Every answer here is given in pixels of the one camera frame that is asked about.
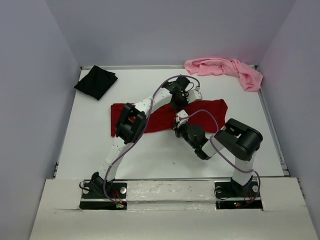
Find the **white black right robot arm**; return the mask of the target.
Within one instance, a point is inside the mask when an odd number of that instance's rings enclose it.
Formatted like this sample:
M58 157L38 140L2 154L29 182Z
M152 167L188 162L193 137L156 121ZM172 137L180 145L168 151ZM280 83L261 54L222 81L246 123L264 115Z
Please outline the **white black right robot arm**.
M256 129L229 119L217 133L206 137L199 124L190 124L187 119L176 118L173 130L177 138L183 138L202 160L219 155L233 168L230 182L226 184L226 197L242 197L250 190L254 174L254 158L261 146L263 136Z

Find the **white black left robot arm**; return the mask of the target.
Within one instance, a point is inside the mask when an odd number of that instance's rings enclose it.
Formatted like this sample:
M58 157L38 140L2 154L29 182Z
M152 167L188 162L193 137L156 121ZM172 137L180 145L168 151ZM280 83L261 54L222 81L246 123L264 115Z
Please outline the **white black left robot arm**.
M126 103L121 110L115 125L115 137L112 146L100 168L91 177L93 191L97 196L106 197L115 202L108 195L115 179L118 167L124 155L130 151L144 134L151 114L162 106L172 103L175 106L188 104L186 91L191 83L186 75L176 75L165 80L155 92L137 103Z

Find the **red t shirt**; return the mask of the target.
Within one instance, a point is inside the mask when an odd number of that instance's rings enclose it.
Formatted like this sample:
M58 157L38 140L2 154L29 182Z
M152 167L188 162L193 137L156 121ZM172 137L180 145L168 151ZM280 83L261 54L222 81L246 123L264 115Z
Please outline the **red t shirt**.
M110 135L116 134L116 123L120 113L124 107L124 103L114 103L110 106ZM201 100L195 101L183 108L188 115L195 113L198 110L206 110L192 116L188 122L190 124L201 125L202 129L207 133L215 133L216 126L222 128L225 124L225 117L228 106L223 99L218 100ZM154 113L151 114L146 133L154 133L173 128L172 122L175 119L177 111L173 109L171 104L166 104Z

